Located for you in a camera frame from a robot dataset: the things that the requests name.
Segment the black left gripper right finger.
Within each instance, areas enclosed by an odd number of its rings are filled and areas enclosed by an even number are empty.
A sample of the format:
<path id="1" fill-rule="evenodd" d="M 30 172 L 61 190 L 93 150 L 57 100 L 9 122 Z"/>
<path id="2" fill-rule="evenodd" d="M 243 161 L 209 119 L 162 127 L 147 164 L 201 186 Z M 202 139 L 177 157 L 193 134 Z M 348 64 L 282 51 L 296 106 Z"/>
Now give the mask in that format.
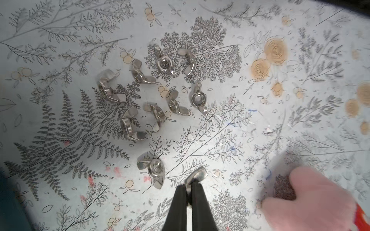
<path id="1" fill-rule="evenodd" d="M 191 184 L 192 205 L 192 230 L 193 231 L 217 231 L 210 205 L 205 195 L 203 186 L 194 181 Z"/>

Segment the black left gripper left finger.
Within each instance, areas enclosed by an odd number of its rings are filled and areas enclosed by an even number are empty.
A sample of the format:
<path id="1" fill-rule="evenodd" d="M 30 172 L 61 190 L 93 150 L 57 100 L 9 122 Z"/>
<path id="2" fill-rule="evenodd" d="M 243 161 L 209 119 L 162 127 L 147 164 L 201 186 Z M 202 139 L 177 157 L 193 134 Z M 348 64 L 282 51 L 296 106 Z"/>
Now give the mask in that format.
<path id="1" fill-rule="evenodd" d="M 184 184 L 177 186 L 162 231 L 187 230 L 187 198 L 186 186 Z"/>

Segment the silver wing nut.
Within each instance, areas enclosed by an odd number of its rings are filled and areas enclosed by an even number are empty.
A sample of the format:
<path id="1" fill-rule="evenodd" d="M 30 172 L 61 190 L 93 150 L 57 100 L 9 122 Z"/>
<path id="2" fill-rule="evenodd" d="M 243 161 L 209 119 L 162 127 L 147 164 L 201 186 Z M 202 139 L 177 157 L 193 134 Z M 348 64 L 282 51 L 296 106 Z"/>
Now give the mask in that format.
<path id="1" fill-rule="evenodd" d="M 155 84 L 156 78 L 152 76 L 145 76 L 141 71 L 142 62 L 138 59 L 134 59 L 131 65 L 131 72 L 135 81 L 139 84 Z"/>
<path id="2" fill-rule="evenodd" d="M 186 187 L 187 194 L 191 193 L 191 184 L 193 182 L 201 182 L 208 177 L 208 172 L 205 167 L 201 166 L 193 171 L 185 180 L 184 185 Z"/>
<path id="3" fill-rule="evenodd" d="M 131 119 L 138 114 L 136 107 L 130 107 L 120 119 L 122 132 L 131 141 L 143 141 L 145 139 L 145 132 L 134 131 Z"/>
<path id="4" fill-rule="evenodd" d="M 188 49 L 181 48 L 178 50 L 178 55 L 183 56 L 188 60 L 188 66 L 185 68 L 184 74 L 186 76 L 189 76 L 193 72 L 196 64 L 196 60 L 194 58 L 193 53 Z"/>
<path id="5" fill-rule="evenodd" d="M 154 123 L 152 130 L 154 132 L 158 132 L 165 120 L 164 111 L 157 105 L 152 103 L 146 103 L 144 104 L 144 110 L 146 112 L 151 112 L 156 119 L 156 122 Z"/>
<path id="6" fill-rule="evenodd" d="M 198 82 L 194 85 L 193 93 L 190 97 L 191 103 L 194 107 L 196 107 L 204 116 L 208 114 L 207 108 L 207 96 L 201 90 L 202 84 Z"/>
<path id="7" fill-rule="evenodd" d="M 173 75 L 175 70 L 172 59 L 163 53 L 158 44 L 154 44 L 152 46 L 157 58 L 156 65 L 159 71 L 166 75 Z"/>
<path id="8" fill-rule="evenodd" d="M 137 158 L 137 168 L 141 174 L 148 175 L 151 178 L 151 185 L 156 189 L 161 189 L 165 180 L 165 166 L 163 162 L 146 152 Z"/>
<path id="9" fill-rule="evenodd" d="M 183 115 L 183 116 L 190 116 L 190 111 L 188 108 L 180 106 L 179 103 L 176 101 L 176 98 L 178 97 L 178 91 L 176 89 L 173 89 L 169 91 L 170 95 L 168 98 L 168 107 L 170 111 L 177 115 Z"/>
<path id="10" fill-rule="evenodd" d="M 98 75 L 98 89 L 106 101 L 112 103 L 125 103 L 126 102 L 126 95 L 123 93 L 114 93 L 113 89 L 110 87 L 109 83 L 116 78 L 117 75 L 110 69 L 106 69 L 102 71 Z"/>

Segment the teal plastic storage box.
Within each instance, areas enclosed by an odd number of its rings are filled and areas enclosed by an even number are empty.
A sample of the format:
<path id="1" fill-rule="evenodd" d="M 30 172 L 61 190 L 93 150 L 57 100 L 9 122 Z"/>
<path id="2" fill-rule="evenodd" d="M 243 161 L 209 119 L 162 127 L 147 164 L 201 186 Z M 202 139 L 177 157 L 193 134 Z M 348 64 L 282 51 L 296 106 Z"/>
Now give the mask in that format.
<path id="1" fill-rule="evenodd" d="M 7 179 L 1 174 L 1 231 L 31 231 L 32 226 Z"/>

